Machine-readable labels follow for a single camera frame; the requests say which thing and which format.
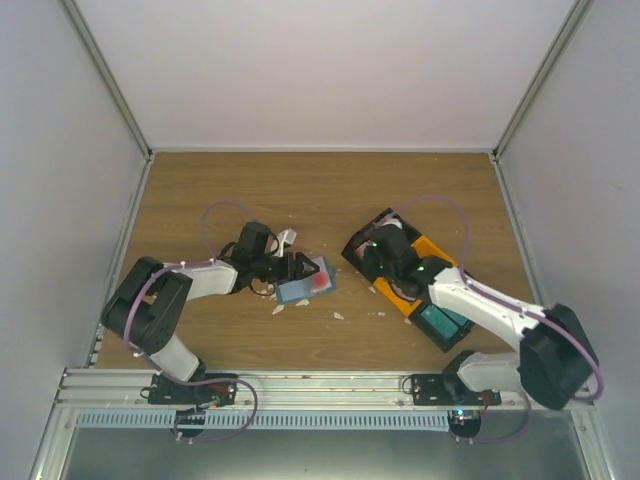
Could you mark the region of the red white credit card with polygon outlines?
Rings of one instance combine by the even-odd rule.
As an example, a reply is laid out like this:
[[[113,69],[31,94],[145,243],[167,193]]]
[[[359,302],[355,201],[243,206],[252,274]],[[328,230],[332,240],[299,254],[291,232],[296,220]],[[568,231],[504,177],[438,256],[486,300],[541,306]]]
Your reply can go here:
[[[334,273],[332,270],[320,270],[310,278],[309,292],[319,295],[334,288]]]

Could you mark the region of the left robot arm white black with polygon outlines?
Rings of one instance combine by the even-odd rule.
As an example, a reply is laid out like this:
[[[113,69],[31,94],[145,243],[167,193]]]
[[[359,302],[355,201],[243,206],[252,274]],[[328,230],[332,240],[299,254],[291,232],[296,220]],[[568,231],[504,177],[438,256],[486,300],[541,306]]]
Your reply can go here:
[[[131,353],[145,358],[171,381],[171,391],[185,404],[203,398],[204,362],[176,334],[187,302],[227,296],[253,287],[255,281],[275,288],[304,281],[321,271],[302,252],[288,248],[296,234],[279,234],[259,222],[245,224],[239,238],[221,253],[201,262],[163,263],[139,258],[101,312],[100,322]]]

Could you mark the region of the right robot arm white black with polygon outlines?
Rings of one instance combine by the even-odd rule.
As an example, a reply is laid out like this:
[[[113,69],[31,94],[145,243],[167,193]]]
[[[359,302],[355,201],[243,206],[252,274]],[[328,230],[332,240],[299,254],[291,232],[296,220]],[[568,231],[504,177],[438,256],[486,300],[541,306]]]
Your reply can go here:
[[[464,405],[478,392],[523,392],[541,406],[561,410],[591,402],[604,390],[599,360],[575,312],[517,300],[475,280],[401,218],[389,215],[365,226],[343,256],[374,288],[443,352],[479,326],[510,352],[468,350],[443,370],[443,393]],[[595,391],[579,391],[595,379]]]

